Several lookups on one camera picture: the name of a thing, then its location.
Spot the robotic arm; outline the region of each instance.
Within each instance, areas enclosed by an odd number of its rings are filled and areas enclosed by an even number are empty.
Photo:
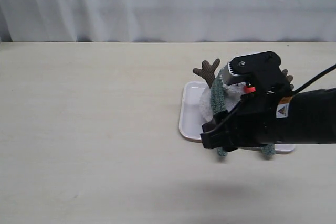
[[[295,91],[280,65],[280,57],[268,51],[236,57],[224,67],[225,84],[245,82],[255,91],[242,95],[230,112],[217,113],[202,126],[204,148],[231,152],[272,143],[336,143],[336,88],[300,93],[336,65]]]

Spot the white tray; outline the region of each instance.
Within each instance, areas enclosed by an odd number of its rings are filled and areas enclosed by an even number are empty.
[[[207,87],[206,82],[191,81],[183,89],[179,130],[188,140],[201,143],[202,125],[206,123],[199,111],[200,98]],[[294,144],[276,144],[277,154],[287,154],[295,149]]]

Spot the table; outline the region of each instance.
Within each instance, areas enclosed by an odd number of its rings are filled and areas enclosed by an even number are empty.
[[[320,42],[1,43],[0,223],[333,223],[336,145],[217,163],[178,131],[194,67],[266,50],[296,87],[336,61]]]

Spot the yellow warning sticker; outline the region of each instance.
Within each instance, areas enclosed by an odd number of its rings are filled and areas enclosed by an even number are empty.
[[[289,103],[292,100],[292,97],[284,97],[280,100],[277,106],[276,117],[277,118],[286,118],[288,117]]]

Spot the black cable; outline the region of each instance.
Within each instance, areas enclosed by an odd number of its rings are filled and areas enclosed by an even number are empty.
[[[301,92],[302,90],[304,90],[306,87],[312,85],[314,82],[316,82],[318,79],[320,79],[321,77],[325,76],[327,73],[330,73],[332,70],[336,69],[336,64],[331,66],[330,68],[327,68],[325,71],[319,73],[317,76],[313,77],[312,79],[310,79],[309,81],[307,81],[304,85],[302,85],[301,87],[299,87],[298,89],[296,89],[295,91],[293,91],[293,95]]]

